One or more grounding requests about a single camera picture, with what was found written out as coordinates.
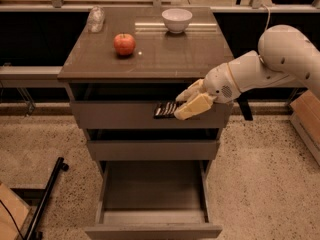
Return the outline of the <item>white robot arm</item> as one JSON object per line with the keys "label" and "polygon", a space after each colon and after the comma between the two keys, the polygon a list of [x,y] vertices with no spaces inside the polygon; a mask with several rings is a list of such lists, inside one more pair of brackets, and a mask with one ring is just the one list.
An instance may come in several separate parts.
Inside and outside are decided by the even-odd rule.
{"label": "white robot arm", "polygon": [[298,80],[320,98],[320,51],[289,25],[267,29],[258,50],[211,69],[176,97],[179,120],[201,114],[215,103],[228,103],[242,93]]}

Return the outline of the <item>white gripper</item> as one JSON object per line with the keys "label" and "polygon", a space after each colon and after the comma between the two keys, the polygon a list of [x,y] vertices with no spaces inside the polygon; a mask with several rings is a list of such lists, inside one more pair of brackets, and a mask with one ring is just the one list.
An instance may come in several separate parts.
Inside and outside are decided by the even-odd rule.
{"label": "white gripper", "polygon": [[214,101],[228,103],[237,99],[240,94],[229,64],[223,63],[207,73],[204,85],[203,79],[198,79],[175,98],[177,102],[186,102],[175,110],[174,116],[179,120],[186,120],[209,110]]}

